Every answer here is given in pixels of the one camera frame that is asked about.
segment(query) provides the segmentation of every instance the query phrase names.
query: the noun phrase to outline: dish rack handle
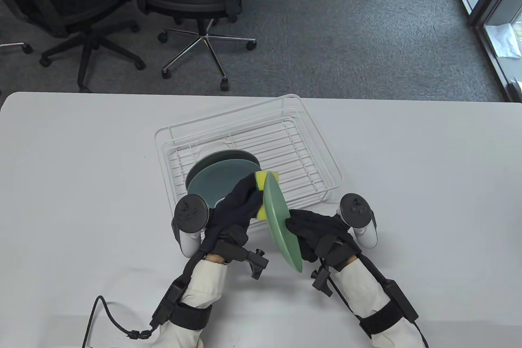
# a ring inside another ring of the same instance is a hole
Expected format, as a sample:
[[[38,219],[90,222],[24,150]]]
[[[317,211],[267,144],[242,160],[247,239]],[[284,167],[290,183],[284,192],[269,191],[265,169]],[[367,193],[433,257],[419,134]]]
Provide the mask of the dish rack handle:
[[[196,148],[200,145],[200,143],[204,142],[207,139],[225,139],[226,141],[216,141],[215,143],[211,143],[209,145],[205,145],[201,148],[201,150],[198,151],[196,159],[199,158],[201,151],[203,151],[205,148],[217,145],[217,144],[223,144],[227,148],[235,148],[234,142],[232,141],[232,138],[229,134],[223,134],[223,133],[213,133],[213,134],[207,134],[206,136],[201,137],[198,141],[196,141],[196,144],[194,145],[194,148]]]

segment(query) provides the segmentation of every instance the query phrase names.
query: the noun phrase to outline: skin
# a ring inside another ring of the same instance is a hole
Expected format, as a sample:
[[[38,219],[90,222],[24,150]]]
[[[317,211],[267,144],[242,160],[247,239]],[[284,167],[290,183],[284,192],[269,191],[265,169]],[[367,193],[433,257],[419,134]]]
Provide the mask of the skin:
[[[205,257],[205,259],[206,259],[207,261],[210,261],[210,262],[215,262],[216,264],[224,264],[224,263],[225,263],[225,259],[224,259],[223,257],[221,257],[220,255],[207,254],[207,256]],[[350,257],[350,259],[348,260],[347,265],[348,265],[348,264],[351,264],[351,263],[354,262],[356,259],[357,259],[357,256],[356,256],[356,255],[352,255],[352,256]]]

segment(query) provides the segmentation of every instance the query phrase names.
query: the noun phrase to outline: dark green plate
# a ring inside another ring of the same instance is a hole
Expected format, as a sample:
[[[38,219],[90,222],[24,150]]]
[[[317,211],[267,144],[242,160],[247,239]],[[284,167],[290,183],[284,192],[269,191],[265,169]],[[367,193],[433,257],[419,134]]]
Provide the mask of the dark green plate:
[[[209,208],[214,208],[240,180],[260,170],[259,165],[250,160],[222,160],[197,173],[188,184],[187,193],[200,195]]]
[[[194,164],[192,168],[188,171],[187,178],[185,180],[185,188],[188,189],[188,186],[194,179],[194,177],[203,169],[209,167],[214,163],[218,163],[222,160],[230,160],[230,159],[243,159],[250,160],[251,162],[257,164],[259,166],[259,160],[252,155],[250,152],[246,152],[243,150],[223,150],[211,153],[201,159],[199,162]]]
[[[292,268],[302,272],[303,259],[297,236],[285,226],[285,220],[290,217],[290,212],[276,177],[272,173],[268,173],[266,176],[263,203],[266,208],[268,226],[279,251]]]

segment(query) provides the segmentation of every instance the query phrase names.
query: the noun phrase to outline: black glove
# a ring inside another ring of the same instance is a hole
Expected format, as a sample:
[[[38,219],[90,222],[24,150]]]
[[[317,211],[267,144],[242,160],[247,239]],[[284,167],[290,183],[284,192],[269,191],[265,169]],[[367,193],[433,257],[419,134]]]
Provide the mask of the black glove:
[[[354,238],[347,232],[350,227],[335,216],[292,209],[285,225],[297,236],[301,256],[305,261],[315,262],[321,257],[328,266],[341,271],[350,257],[362,253]]]
[[[232,226],[241,227],[246,235],[250,219],[256,217],[262,205],[263,192],[257,189],[255,173],[252,173],[240,180],[216,208],[209,210],[201,251],[212,253],[218,238],[227,237],[225,232]]]

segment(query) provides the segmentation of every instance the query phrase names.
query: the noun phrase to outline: yellow sponge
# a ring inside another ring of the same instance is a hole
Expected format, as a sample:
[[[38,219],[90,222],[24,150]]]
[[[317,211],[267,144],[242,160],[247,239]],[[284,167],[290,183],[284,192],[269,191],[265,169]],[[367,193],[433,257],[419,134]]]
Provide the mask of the yellow sponge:
[[[266,176],[268,173],[272,173],[274,175],[274,177],[276,177],[276,181],[279,184],[279,174],[276,173],[275,171],[257,171],[256,172],[257,189],[259,189],[259,190],[265,189],[265,181],[266,181]]]
[[[266,176],[268,173],[272,173],[274,175],[274,177],[276,177],[276,181],[279,184],[279,174],[276,173],[275,171],[258,171],[258,172],[256,172],[257,189],[259,189],[259,190],[265,189],[265,181],[266,181]],[[267,219],[265,204],[263,204],[261,206],[261,208],[259,208],[259,212],[257,212],[257,219],[258,220]]]

